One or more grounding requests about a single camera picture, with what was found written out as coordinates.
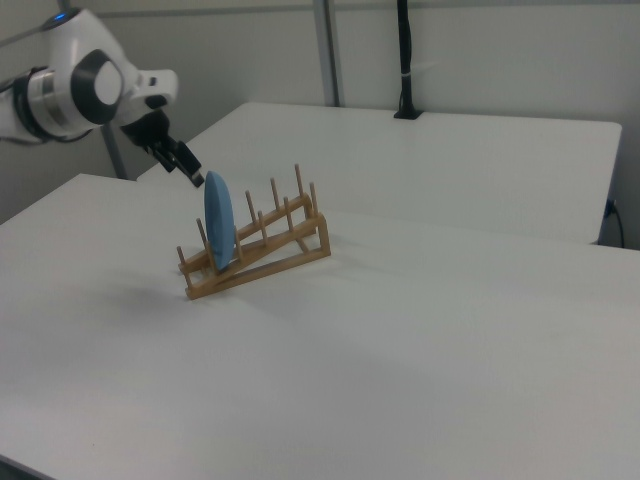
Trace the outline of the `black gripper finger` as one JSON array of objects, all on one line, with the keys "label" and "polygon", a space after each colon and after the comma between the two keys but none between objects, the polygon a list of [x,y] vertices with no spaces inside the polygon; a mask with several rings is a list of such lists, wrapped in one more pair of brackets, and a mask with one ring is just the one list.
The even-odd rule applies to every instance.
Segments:
[{"label": "black gripper finger", "polygon": [[204,183],[201,174],[201,163],[189,147],[182,141],[177,141],[171,148],[176,167],[188,178],[191,184],[199,188]]},{"label": "black gripper finger", "polygon": [[152,155],[168,173],[171,173],[177,167],[173,154],[161,144],[156,143],[149,146],[148,153]]}]

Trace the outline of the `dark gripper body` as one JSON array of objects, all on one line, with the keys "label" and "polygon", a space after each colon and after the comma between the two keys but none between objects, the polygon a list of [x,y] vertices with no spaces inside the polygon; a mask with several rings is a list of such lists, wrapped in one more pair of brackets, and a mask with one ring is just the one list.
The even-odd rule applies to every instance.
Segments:
[{"label": "dark gripper body", "polygon": [[162,108],[168,103],[162,95],[152,95],[144,100],[151,109],[135,122],[123,125],[120,130],[136,146],[145,150],[174,148],[174,140],[169,136],[170,121]]}]

